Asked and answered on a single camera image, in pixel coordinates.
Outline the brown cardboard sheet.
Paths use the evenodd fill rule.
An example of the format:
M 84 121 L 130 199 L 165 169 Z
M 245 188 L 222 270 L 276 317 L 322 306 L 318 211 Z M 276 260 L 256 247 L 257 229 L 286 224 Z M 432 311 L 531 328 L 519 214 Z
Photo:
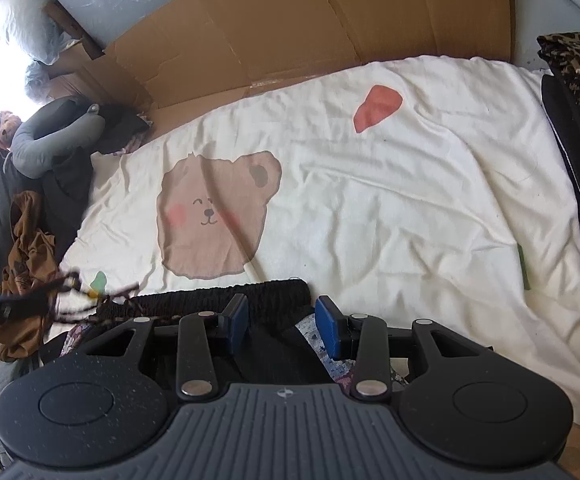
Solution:
M 147 113 L 157 133 L 269 90 L 421 54 L 508 61 L 514 0 L 173 0 L 100 58 L 73 55 L 53 98 Z

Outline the cream bear print bedsheet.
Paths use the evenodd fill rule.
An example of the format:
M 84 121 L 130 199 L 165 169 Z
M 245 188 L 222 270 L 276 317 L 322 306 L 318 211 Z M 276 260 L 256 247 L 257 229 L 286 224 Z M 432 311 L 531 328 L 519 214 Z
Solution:
M 431 318 L 556 382 L 580 479 L 580 225 L 540 73 L 372 63 L 101 156 L 61 266 L 141 292 L 299 278 L 347 313 Z

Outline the brown t-shirt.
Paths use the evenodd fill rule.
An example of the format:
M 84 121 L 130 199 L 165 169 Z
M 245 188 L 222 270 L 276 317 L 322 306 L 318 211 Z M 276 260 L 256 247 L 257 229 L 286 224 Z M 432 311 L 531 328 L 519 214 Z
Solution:
M 12 248 L 2 269 L 0 294 L 23 295 L 58 275 L 55 237 L 43 211 L 43 197 L 33 191 L 13 196 L 10 208 Z M 8 321 L 0 326 L 0 361 L 32 356 L 42 345 L 47 316 Z

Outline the black shorts with bear lining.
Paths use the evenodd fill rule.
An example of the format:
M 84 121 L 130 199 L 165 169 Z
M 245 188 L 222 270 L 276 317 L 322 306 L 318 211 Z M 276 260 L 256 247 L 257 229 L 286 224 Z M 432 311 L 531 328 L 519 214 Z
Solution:
M 227 333 L 218 327 L 209 337 L 228 382 L 335 382 L 351 390 L 363 317 L 345 318 L 326 296 L 312 300 L 308 285 L 298 278 L 107 300 L 58 337 L 59 354 L 66 356 L 138 315 L 156 328 L 171 328 L 188 314 L 221 315 L 237 295 L 247 299 L 247 313 L 238 316 L 247 323 L 241 347 L 229 356 L 223 341 Z

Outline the black garment under pillow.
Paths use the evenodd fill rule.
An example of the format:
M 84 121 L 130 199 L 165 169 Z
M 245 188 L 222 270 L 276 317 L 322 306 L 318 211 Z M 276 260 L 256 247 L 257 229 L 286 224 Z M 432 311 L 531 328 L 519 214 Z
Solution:
M 121 104 L 102 104 L 99 115 L 104 128 L 94 144 L 56 158 L 40 179 L 45 226 L 55 237 L 56 263 L 62 261 L 81 229 L 97 177 L 96 161 L 101 156 L 130 154 L 151 127 L 138 110 Z

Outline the small teddy bear toy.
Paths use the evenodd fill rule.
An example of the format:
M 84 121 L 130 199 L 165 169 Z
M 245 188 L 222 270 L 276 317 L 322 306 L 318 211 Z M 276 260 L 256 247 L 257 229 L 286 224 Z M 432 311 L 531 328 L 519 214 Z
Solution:
M 12 139 L 22 125 L 22 120 L 16 114 L 8 112 L 0 112 L 0 150 L 8 151 L 10 149 Z

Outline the grey neck pillow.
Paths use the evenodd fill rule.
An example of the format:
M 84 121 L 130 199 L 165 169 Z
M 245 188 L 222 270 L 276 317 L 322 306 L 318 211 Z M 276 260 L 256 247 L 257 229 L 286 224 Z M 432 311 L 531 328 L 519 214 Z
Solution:
M 104 128 L 106 120 L 97 103 L 65 96 L 46 104 L 17 128 L 9 157 L 20 174 L 38 179 L 56 158 L 70 156 L 77 148 L 91 148 Z

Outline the white plastic bag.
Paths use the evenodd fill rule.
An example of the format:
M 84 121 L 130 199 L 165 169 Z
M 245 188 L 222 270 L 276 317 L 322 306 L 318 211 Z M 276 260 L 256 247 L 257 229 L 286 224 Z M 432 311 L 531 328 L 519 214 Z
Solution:
M 30 60 L 25 69 L 26 95 L 36 102 L 49 93 L 48 68 L 74 44 L 73 38 L 45 11 L 56 0 L 0 0 L 6 6 L 5 38 Z

